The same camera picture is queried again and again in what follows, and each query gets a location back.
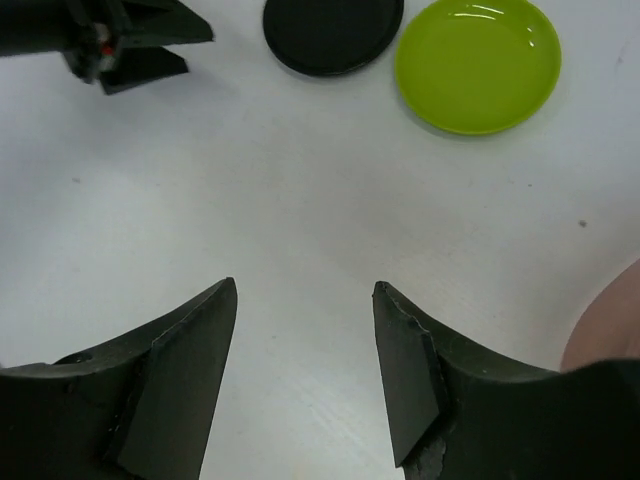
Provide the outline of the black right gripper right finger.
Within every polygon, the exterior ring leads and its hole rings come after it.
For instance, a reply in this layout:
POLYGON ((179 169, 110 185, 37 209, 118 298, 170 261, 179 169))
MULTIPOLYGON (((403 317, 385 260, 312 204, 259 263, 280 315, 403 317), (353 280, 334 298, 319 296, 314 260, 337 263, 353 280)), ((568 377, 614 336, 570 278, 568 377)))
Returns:
POLYGON ((372 295, 397 467, 409 479, 635 479, 639 364, 565 373, 482 346, 391 284, 372 295))

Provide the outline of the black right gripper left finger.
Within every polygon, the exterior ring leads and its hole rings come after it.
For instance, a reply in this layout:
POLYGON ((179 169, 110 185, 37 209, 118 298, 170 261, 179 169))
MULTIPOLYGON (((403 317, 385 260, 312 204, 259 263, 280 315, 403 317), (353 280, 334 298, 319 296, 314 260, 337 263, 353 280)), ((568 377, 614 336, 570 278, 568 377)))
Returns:
POLYGON ((1 372, 5 479, 196 479, 237 312, 232 278, 55 363, 1 372))

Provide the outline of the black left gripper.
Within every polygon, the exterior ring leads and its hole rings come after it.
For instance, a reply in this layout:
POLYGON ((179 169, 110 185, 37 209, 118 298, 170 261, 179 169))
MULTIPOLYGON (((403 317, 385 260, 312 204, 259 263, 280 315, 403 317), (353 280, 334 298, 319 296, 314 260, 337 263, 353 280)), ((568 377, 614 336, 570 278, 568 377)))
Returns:
POLYGON ((164 48, 214 41, 210 24, 181 1, 120 1, 125 48, 111 1, 3 1, 1 55, 58 52, 86 83, 99 79, 106 95, 189 72, 164 48))

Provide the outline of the black plate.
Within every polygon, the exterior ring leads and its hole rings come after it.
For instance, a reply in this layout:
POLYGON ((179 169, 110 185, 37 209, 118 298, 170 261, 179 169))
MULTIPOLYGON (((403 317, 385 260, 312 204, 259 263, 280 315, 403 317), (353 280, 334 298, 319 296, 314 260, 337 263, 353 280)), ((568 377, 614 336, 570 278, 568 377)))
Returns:
POLYGON ((358 70, 377 59, 396 36, 403 0, 268 0, 266 43, 286 67, 312 77, 358 70))

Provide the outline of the lime green plate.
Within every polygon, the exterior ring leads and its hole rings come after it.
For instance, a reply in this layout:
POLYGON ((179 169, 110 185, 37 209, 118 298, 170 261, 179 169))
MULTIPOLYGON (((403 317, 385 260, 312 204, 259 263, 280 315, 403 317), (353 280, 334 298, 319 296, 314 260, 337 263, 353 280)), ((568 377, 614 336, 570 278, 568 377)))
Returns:
POLYGON ((435 1, 408 23, 394 59, 406 106, 435 128, 471 136, 529 119, 561 67, 558 34, 529 1, 435 1))

